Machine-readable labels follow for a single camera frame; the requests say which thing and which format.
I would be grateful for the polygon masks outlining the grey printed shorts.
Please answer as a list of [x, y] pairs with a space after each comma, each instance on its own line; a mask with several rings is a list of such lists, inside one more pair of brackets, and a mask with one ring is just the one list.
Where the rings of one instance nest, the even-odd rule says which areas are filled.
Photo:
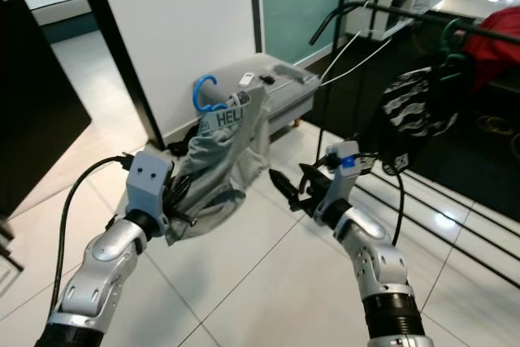
[[246, 189], [270, 168], [270, 98], [259, 87], [238, 92], [227, 108], [205, 113], [189, 140], [180, 176], [192, 176], [185, 198], [175, 207], [193, 221], [171, 222], [166, 241], [203, 236], [232, 217]]

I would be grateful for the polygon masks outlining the blue plastic clothes hanger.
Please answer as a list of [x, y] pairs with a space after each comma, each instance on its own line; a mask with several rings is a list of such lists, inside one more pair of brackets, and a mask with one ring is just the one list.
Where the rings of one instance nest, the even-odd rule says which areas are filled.
[[219, 81], [207, 73], [193, 84], [192, 103], [197, 113], [205, 114], [229, 108], [228, 98], [220, 95]]

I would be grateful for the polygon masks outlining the green clothes hanger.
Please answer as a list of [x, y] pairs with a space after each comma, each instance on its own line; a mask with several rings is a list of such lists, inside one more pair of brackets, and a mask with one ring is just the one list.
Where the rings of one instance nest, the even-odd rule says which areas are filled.
[[460, 29], [462, 24], [462, 19], [452, 19], [442, 30], [440, 50], [445, 62], [463, 60], [466, 57], [464, 45], [467, 32]]

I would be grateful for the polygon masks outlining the black bag with orange items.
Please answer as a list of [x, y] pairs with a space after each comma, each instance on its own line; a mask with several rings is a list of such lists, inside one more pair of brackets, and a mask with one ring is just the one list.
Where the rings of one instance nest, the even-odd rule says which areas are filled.
[[180, 141], [167, 144], [168, 153], [175, 155], [175, 157], [178, 158], [185, 157], [185, 155], [189, 153], [189, 144], [197, 133], [198, 124], [194, 124], [191, 128], [187, 128], [187, 132]]

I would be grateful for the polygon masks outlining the grey padded ottoman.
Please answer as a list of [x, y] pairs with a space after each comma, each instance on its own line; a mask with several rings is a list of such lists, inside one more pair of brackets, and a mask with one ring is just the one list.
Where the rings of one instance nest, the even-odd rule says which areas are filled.
[[[255, 73], [253, 86], [261, 86], [270, 98], [270, 133], [293, 125], [314, 106], [314, 95], [322, 80], [305, 68], [286, 63], [269, 54], [250, 54], [240, 60], [216, 68], [211, 75], [219, 81], [220, 95], [230, 97], [241, 90], [239, 80], [246, 72]], [[262, 82], [258, 76], [274, 76], [274, 84]]]

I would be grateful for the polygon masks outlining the zebra striped garment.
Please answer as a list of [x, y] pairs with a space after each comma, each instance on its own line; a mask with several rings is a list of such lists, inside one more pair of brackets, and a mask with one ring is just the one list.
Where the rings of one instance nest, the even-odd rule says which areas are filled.
[[383, 91], [379, 109], [397, 134], [410, 137], [438, 136], [458, 117], [452, 84], [431, 66], [401, 73]]

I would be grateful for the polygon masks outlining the black door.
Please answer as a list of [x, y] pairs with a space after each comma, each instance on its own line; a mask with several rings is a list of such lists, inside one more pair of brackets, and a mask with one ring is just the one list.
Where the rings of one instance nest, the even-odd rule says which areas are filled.
[[26, 0], [0, 11], [0, 207], [11, 219], [92, 120]]

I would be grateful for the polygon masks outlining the dark patterned rug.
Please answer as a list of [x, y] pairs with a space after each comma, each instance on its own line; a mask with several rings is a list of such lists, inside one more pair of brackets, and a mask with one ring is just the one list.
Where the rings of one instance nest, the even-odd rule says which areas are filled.
[[[402, 73], [416, 71], [424, 57], [440, 49], [439, 25], [415, 24], [386, 41], [360, 37], [344, 40], [349, 48], [341, 57], [329, 54], [309, 65], [322, 75], [334, 62], [328, 76], [336, 82], [316, 95], [314, 109], [305, 121], [327, 132], [348, 138], [367, 127], [379, 95]], [[494, 134], [480, 128], [484, 116], [500, 118], [512, 135]], [[520, 207], [520, 69], [505, 73], [501, 86], [483, 87], [470, 95], [456, 123], [431, 139], [409, 171], [468, 196], [506, 214]]]

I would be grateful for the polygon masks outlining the white shelf unit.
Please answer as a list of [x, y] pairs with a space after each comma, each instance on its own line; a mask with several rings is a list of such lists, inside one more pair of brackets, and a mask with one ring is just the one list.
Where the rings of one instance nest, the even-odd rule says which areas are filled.
[[[394, 7], [415, 14], [424, 14], [441, 4], [444, 0], [378, 0], [376, 5]], [[386, 40], [394, 33], [401, 31], [406, 25], [412, 24], [412, 19], [406, 19], [397, 14], [382, 11], [372, 11], [359, 8], [350, 11], [345, 19], [345, 34], [360, 33], [361, 37], [371, 40]]]

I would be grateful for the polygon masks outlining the red garment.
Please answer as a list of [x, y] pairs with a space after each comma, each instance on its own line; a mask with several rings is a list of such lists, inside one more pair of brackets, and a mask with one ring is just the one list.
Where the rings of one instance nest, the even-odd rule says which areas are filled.
[[[520, 6], [491, 13], [479, 27], [520, 37]], [[475, 60], [475, 77], [470, 90], [473, 94], [502, 72], [513, 66], [520, 66], [520, 45], [512, 45], [502, 40], [470, 35], [464, 45], [464, 51]]]

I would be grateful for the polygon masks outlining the black door frame post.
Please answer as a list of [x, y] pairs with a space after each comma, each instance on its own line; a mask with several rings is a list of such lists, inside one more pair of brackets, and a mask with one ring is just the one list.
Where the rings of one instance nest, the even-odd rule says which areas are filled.
[[163, 138], [163, 132], [160, 131], [148, 99], [146, 99], [140, 77], [132, 64], [123, 35], [119, 31], [118, 21], [115, 19], [114, 9], [111, 8], [111, 2], [109, 0], [88, 0], [88, 2], [109, 54], [114, 58], [116, 69], [122, 77], [133, 108], [140, 117], [145, 130], [146, 143], [157, 150], [166, 150], [166, 140]]

